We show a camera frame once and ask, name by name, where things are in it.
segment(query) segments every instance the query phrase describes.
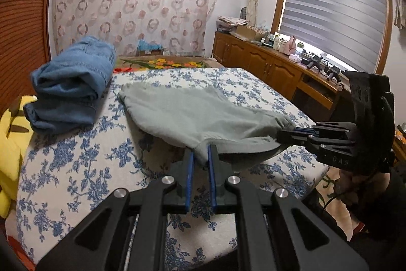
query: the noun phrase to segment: pink bottle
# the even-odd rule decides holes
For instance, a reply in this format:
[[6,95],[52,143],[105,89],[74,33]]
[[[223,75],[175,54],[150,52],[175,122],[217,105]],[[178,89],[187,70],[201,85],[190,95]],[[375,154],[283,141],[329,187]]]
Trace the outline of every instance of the pink bottle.
[[296,37],[292,36],[288,42],[286,42],[283,53],[286,55],[291,55],[296,52]]

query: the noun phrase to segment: floral bedspread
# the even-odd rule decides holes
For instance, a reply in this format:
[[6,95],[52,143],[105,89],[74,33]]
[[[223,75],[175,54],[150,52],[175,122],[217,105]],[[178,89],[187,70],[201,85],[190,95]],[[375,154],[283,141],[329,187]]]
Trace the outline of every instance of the floral bedspread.
[[[159,178],[181,149],[140,131],[118,98],[121,86],[145,81],[153,85],[213,85],[232,102],[288,114],[298,126],[312,124],[292,103],[243,69],[169,69],[113,75],[98,121],[93,127],[60,136],[34,136],[23,161],[18,201],[18,239],[37,263],[114,189],[138,190]],[[257,187],[287,187],[303,198],[328,168],[302,147],[240,173]],[[190,213],[168,216],[166,267],[186,270],[235,249],[233,215],[210,209],[208,176],[195,169]]]

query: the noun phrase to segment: blue denim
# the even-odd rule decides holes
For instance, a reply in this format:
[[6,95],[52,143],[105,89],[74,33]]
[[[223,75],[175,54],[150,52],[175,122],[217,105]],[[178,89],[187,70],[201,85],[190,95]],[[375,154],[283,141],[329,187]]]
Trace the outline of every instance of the blue denim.
[[31,82],[38,101],[24,106],[32,129],[61,134],[93,124],[115,61],[111,44],[88,36],[33,71]]

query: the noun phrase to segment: metal screw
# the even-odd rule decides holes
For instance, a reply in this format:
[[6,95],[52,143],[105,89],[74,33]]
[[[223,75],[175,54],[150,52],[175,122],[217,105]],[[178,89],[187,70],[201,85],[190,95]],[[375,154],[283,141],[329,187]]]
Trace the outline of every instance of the metal screw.
[[286,198],[289,195],[289,191],[285,188],[279,188],[275,191],[275,194],[280,198]]
[[174,181],[175,181],[175,178],[173,178],[172,176],[162,177],[162,183],[164,183],[164,184],[172,184]]
[[230,176],[230,177],[227,178],[227,181],[228,181],[230,184],[236,185],[236,184],[238,184],[239,182],[241,182],[241,179],[240,179],[240,177],[238,177],[238,176]]
[[123,198],[127,195],[127,191],[123,188],[118,188],[114,191],[114,196],[116,198]]

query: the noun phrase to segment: cardboard box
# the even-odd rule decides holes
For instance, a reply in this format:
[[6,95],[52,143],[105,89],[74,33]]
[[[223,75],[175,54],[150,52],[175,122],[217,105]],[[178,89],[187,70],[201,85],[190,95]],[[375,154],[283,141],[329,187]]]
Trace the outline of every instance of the cardboard box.
[[255,30],[247,28],[247,26],[238,26],[236,33],[238,35],[248,38],[249,40],[258,40],[258,41],[261,41],[261,39],[266,36],[266,33],[264,34],[257,33]]

